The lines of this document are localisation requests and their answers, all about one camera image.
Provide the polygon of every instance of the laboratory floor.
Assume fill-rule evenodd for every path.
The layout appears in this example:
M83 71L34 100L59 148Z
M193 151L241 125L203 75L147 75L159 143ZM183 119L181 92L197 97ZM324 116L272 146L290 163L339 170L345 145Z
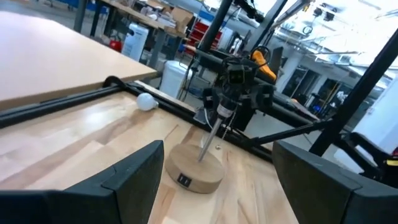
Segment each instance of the laboratory floor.
M53 1L53 7L50 7L48 1L46 0L39 0L39 1L26 0L27 2L21 3L24 1L25 0L0 1L0 11L11 11L29 16L43 17L57 21L71 29L73 28L76 9L74 11L69 11L66 4L58 1ZM83 35L88 35L90 33L92 18L93 18L93 12L87 11L81 32ZM98 28L96 30L96 36L101 35L103 27L104 27L104 18L100 18L98 23ZM209 71L206 71L203 74L203 78L209 81L212 81L214 77L215 74ZM158 86L159 82L160 79L158 78L152 80L150 84L152 86ZM201 105L201 101L190 94L187 95L185 102L194 107ZM268 115L263 116L263 113L257 113L253 116L252 120L250 121L247 129L245 130L245 134L251 137L265 136L269 134L278 133L281 131L286 131L291 128L292 128L291 126L271 116ZM304 150L309 150L310 146L316 140L319 134L320 134L319 131L315 131L306 136L304 135L296 136L285 139L285 141L297 147L300 147ZM325 159L328 159L329 161L338 164L339 166L343 166L333 156L337 151L337 149L338 148L333 145L330 146L323 157Z

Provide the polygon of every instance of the wooden puck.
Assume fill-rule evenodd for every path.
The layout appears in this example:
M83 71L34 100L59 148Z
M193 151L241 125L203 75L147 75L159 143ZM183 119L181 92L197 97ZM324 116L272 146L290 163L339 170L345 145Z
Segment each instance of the wooden puck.
M166 159L165 168L171 178L181 187L192 192L209 194L217 190L224 177L221 162L207 152L201 162L198 146L178 144Z

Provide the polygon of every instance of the workbench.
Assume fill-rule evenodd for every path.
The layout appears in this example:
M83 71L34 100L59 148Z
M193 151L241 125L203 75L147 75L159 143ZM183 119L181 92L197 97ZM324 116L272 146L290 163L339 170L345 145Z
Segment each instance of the workbench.
M146 26L151 27L152 29L157 30L157 36L155 40L155 45L154 48L152 49L152 56L150 57L149 64L151 68L156 68L156 64L159 58L159 52L162 50L162 47L165 42L166 35L171 35L175 37L175 42L173 43L172 50L169 52L167 55L167 60L173 60L175 57L175 54L177 53L177 50L179 48L179 45L182 41L182 39L185 37L185 33L177 31L176 29L166 26L163 23L160 23L158 21L155 21L151 19L150 17L147 17L140 12L137 12L130 7L123 6L121 3L113 0L99 0L96 2L96 10L93 18L93 24L91 26L91 32L90 35L94 36L96 27L98 24L98 19L100 18L100 12L101 8L103 6L106 6L109 8L109 16L108 16L108 22L111 21L115 15L116 15L116 10L119 9L123 12L128 13L134 20L137 22L144 24ZM81 25L83 23L83 18L84 18L84 13L85 13L85 4L83 3L79 4L79 8L76 12L76 19L75 19L75 30L77 32L81 32ZM105 29L109 29L109 23L105 25Z
M7 49L1 51L2 58L5 58L5 52L8 56L12 54L11 49L26 53L26 56L21 54L18 60L16 55L14 60L6 58L12 65L0 62L3 74L0 96L9 95L9 90L14 91L6 101L2 98L3 109L4 105L20 106L54 96L44 93L56 92L59 93L57 96L65 96L86 91L88 87L74 86L94 88L107 75L135 79L153 73L151 68L56 22L7 12L0 12L0 21L4 21L0 22L0 28L11 31L16 39L8 38L10 35L0 37L0 48ZM22 41L21 38L28 33L30 38ZM38 37L45 37L41 41L47 44L47 48L33 41ZM19 44L8 46L14 41L19 41ZM3 84L9 82L9 88ZM186 110L193 110L191 106L142 82L134 84ZM200 145L205 135L206 131L163 109L139 110L135 96L119 91L0 129L0 189L62 190L111 166L153 140L164 141L167 158L174 145L181 142ZM272 164L220 138L211 143L209 153L223 163L226 171L219 189L209 195L186 191L163 170L149 223L297 223Z

